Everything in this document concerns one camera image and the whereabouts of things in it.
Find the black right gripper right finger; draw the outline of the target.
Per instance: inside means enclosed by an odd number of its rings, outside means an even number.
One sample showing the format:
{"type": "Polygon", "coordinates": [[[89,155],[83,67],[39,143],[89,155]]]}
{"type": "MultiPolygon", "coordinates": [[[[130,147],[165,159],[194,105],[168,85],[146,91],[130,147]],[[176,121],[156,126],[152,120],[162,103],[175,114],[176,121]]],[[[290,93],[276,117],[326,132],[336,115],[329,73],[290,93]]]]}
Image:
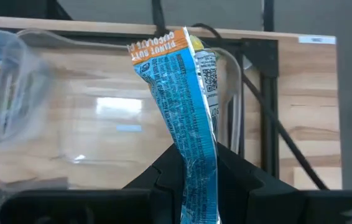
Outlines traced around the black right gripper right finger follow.
{"type": "Polygon", "coordinates": [[[298,224],[303,194],[218,144],[222,224],[298,224]]]}

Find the translucent white plastic bin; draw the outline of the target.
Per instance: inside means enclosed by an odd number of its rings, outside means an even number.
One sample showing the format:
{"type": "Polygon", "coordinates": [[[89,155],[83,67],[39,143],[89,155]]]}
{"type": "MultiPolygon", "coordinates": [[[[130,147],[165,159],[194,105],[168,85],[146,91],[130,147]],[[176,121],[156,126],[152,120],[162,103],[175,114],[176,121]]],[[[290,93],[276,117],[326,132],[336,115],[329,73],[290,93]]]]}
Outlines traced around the translucent white plastic bin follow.
{"type": "Polygon", "coordinates": [[[0,30],[0,152],[23,138],[50,86],[47,66],[16,34],[0,30]]]}

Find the white table edge sticker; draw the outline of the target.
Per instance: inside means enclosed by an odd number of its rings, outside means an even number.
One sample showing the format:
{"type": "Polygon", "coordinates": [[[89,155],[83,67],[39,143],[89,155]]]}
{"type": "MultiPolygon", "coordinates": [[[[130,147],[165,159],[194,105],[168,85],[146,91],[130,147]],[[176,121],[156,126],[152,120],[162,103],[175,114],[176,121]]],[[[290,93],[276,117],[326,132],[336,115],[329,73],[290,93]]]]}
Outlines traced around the white table edge sticker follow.
{"type": "Polygon", "coordinates": [[[301,44],[336,44],[336,37],[334,36],[301,35],[298,40],[301,44]]]}

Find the peanut butter granola bar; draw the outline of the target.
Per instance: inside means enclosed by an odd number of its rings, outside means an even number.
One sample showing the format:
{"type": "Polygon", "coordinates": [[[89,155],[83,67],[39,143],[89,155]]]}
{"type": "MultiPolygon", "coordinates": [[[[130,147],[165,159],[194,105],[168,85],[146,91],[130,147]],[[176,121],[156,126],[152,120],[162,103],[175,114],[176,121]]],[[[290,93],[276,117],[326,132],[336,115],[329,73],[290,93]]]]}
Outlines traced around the peanut butter granola bar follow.
{"type": "Polygon", "coordinates": [[[185,164],[181,224],[220,224],[216,53],[187,28],[127,46],[185,164]]]}

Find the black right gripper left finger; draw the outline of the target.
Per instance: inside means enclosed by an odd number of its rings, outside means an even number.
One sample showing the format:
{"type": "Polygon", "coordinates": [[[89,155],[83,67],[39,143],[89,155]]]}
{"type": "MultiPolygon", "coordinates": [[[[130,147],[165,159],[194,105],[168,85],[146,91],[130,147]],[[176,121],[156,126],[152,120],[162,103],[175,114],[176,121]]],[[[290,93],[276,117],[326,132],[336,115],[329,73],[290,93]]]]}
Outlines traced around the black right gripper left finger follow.
{"type": "Polygon", "coordinates": [[[169,146],[143,173],[123,189],[156,189],[171,196],[171,224],[180,224],[185,165],[175,144],[169,146]]]}

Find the clear plastic bin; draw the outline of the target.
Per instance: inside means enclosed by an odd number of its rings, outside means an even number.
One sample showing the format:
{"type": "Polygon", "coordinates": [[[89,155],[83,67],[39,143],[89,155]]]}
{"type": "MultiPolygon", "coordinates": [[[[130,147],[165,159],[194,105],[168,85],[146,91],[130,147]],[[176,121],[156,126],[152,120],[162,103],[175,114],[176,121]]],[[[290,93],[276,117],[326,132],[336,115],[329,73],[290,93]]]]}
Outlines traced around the clear plastic bin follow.
{"type": "Polygon", "coordinates": [[[173,143],[125,40],[18,36],[38,56],[34,109],[19,133],[22,177],[66,178],[73,189],[120,189],[173,143]]]}

